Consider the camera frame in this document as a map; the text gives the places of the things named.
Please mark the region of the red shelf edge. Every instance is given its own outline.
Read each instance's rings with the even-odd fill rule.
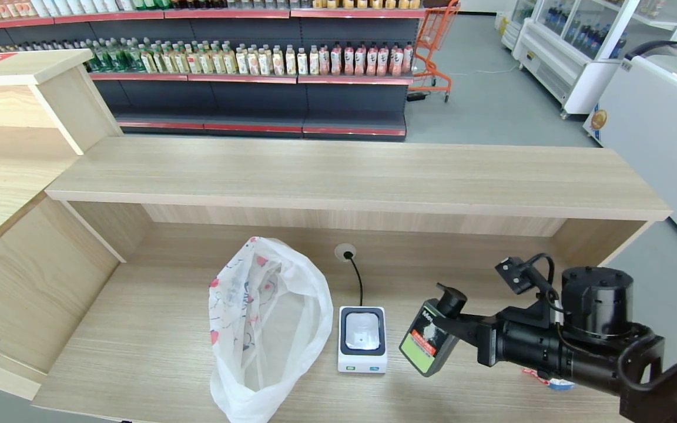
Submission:
[[[138,21],[139,19],[163,19],[163,11],[115,12],[110,14],[83,14],[57,16],[55,24],[77,24],[78,22]]]
[[[209,10],[187,10],[187,11],[164,11],[166,19],[288,19],[290,13],[283,9],[209,9]]]
[[[346,17],[368,19],[422,19],[425,9],[292,9],[296,17]]]
[[[181,74],[139,74],[119,72],[91,72],[91,80],[187,80],[187,75]]]
[[[411,85],[414,78],[408,77],[387,77],[387,76],[300,76],[297,83],[345,83],[356,85]]]
[[[138,122],[131,120],[116,121],[119,126],[128,128],[161,128],[161,129],[203,129],[202,123],[183,123],[183,122]]]
[[[296,77],[257,75],[188,75],[188,80],[209,82],[296,83]]]
[[[275,125],[242,125],[234,123],[205,123],[205,129],[222,131],[250,131],[250,132],[292,132],[301,133],[301,126]]]
[[[305,134],[335,134],[335,135],[363,135],[363,136],[405,136],[405,129],[373,129],[373,128],[331,128],[315,127],[303,128]]]
[[[53,25],[53,17],[26,17],[21,19],[4,19],[0,21],[0,28],[15,28],[17,26]]]

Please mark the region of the power cord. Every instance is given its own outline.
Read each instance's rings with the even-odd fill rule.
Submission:
[[[357,268],[357,263],[354,262],[354,254],[351,251],[344,251],[344,258],[351,262],[351,265],[354,267],[355,273],[357,273],[357,281],[360,282],[360,307],[363,305],[365,298],[365,289],[362,287],[362,276],[360,276],[360,270]]]

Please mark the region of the checkout counter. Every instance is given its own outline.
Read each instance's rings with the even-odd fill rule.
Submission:
[[[365,304],[385,308],[388,342],[398,345],[437,282],[465,292],[466,313],[527,306],[532,295],[516,296],[494,270],[504,257],[548,252],[557,271],[601,265],[670,214],[605,149],[123,136],[84,78],[79,63],[89,53],[53,53],[63,56],[49,65],[43,52],[0,63],[19,63],[8,68],[12,80],[38,60],[62,70],[50,80],[71,74],[64,80],[76,84],[68,105],[0,95],[0,115],[51,107],[57,129],[36,149],[46,137],[33,131],[48,128],[34,120],[11,123],[8,135],[0,128],[11,145],[0,147],[0,203],[8,203],[0,389],[36,407],[115,421],[225,421],[210,397],[207,290],[250,236],[309,257],[337,310],[359,292],[333,249],[354,244]],[[30,93],[48,84],[28,80]],[[69,123],[70,110],[81,120]],[[76,122],[94,122],[92,132],[73,131]],[[35,152],[45,155],[35,167],[51,171],[8,200]],[[19,160],[22,171],[11,166]],[[477,364],[464,344],[432,378],[395,348],[387,374],[358,377],[336,372],[336,342],[334,330],[273,421],[623,421],[615,397],[551,391],[514,365]]]

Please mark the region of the refrigerator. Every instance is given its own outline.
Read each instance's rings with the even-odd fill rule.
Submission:
[[[543,0],[511,52],[561,104],[587,115],[636,46],[677,41],[677,0]]]
[[[584,128],[658,192],[677,224],[677,42],[646,43],[629,53]]]

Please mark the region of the light wood tabletop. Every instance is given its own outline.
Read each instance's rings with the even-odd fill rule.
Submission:
[[[210,396],[207,294],[249,236],[275,237],[306,254],[326,274],[336,311],[359,297],[351,265],[333,257],[336,243],[350,241],[365,305],[387,313],[386,375],[337,372],[334,318],[322,354],[272,421],[623,421],[616,397],[582,387],[553,391],[507,363],[481,366],[464,343],[430,378],[398,351],[422,302],[440,296],[435,282],[465,292],[465,313],[527,306],[534,295],[516,296],[492,267],[505,251],[524,258],[553,252],[548,239],[190,224],[154,225],[107,282],[33,404],[115,421],[225,421]]]
[[[0,228],[77,158],[57,129],[0,127]]]
[[[56,200],[663,220],[668,206],[602,148],[108,137]]]
[[[0,86],[38,85],[91,57],[89,49],[20,51],[0,60]]]

